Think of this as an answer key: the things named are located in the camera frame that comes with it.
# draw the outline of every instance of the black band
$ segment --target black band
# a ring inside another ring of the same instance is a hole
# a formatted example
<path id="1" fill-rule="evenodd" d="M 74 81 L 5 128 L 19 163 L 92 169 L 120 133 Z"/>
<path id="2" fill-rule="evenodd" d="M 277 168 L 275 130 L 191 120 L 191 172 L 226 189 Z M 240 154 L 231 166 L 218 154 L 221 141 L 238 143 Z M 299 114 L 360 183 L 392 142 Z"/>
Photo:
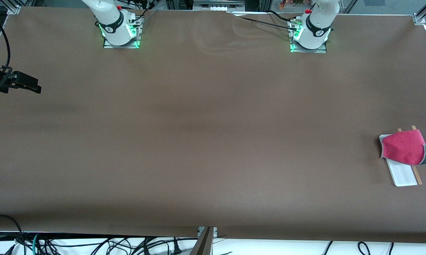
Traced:
<path id="1" fill-rule="evenodd" d="M 103 28 L 103 30 L 106 33 L 114 34 L 115 31 L 116 31 L 116 29 L 123 24 L 123 19 L 124 19 L 123 18 L 123 13 L 121 11 L 119 11 L 119 13 L 120 13 L 119 19 L 117 21 L 115 21 L 114 23 L 112 23 L 112 24 L 105 25 L 105 24 L 99 22 L 100 26 Z"/>
<path id="2" fill-rule="evenodd" d="M 307 16 L 307 18 L 306 18 L 306 24 L 307 24 L 307 28 L 310 31 L 312 31 L 312 34 L 315 37 L 321 37 L 321 36 L 323 36 L 329 30 L 329 28 L 331 27 L 331 25 L 328 26 L 327 28 L 319 28 L 319 27 L 314 26 L 312 24 L 312 22 L 310 22 L 310 15 Z"/>

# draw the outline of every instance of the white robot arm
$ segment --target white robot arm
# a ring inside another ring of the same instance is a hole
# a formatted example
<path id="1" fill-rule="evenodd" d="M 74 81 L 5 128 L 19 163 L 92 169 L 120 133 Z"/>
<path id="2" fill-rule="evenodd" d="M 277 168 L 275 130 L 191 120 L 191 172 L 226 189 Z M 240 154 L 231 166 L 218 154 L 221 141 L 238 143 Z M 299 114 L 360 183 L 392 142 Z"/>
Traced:
<path id="1" fill-rule="evenodd" d="M 316 0 L 312 13 L 301 16 L 302 28 L 295 33 L 294 39 L 307 49 L 319 48 L 328 40 L 331 24 L 339 9 L 339 0 Z"/>
<path id="2" fill-rule="evenodd" d="M 119 10 L 114 0 L 82 0 L 95 14 L 103 35 L 111 45 L 125 45 L 136 37 L 136 15 Z"/>

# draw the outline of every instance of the red cloth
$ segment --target red cloth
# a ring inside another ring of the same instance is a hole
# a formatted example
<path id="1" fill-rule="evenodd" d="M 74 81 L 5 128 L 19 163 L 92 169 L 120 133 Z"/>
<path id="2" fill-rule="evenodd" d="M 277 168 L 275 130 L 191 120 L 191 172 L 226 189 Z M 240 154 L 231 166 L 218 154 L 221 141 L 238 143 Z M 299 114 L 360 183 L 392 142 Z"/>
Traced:
<path id="1" fill-rule="evenodd" d="M 383 158 L 417 166 L 425 157 L 425 141 L 419 130 L 402 131 L 383 138 Z"/>

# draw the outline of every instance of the white tray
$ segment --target white tray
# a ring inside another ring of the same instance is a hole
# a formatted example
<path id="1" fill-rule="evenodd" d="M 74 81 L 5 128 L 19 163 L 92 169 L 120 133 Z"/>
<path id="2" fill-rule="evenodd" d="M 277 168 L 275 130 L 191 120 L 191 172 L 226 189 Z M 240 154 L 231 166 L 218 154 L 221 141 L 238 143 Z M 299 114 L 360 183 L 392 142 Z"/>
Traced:
<path id="1" fill-rule="evenodd" d="M 383 146 L 383 138 L 389 135 L 390 134 L 380 136 L 381 146 Z M 411 166 L 387 158 L 385 160 L 387 166 L 389 167 L 389 171 L 391 172 L 392 180 L 394 181 L 395 186 L 404 187 L 417 185 L 417 181 L 414 177 L 414 173 L 411 169 Z"/>

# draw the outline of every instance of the table surface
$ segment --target table surface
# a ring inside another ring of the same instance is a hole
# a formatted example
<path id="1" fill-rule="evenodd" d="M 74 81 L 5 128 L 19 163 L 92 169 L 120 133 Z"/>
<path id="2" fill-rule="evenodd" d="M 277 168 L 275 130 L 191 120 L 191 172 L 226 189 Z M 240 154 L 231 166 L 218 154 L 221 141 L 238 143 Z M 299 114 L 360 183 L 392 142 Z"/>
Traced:
<path id="1" fill-rule="evenodd" d="M 42 87 L 0 94 L 0 213 L 23 230 L 426 242 L 426 166 L 394 187 L 378 145 L 411 125 L 426 140 L 410 16 L 338 16 L 327 54 L 224 12 L 158 11 L 138 50 L 103 49 L 94 22 L 7 21 L 10 65 Z"/>

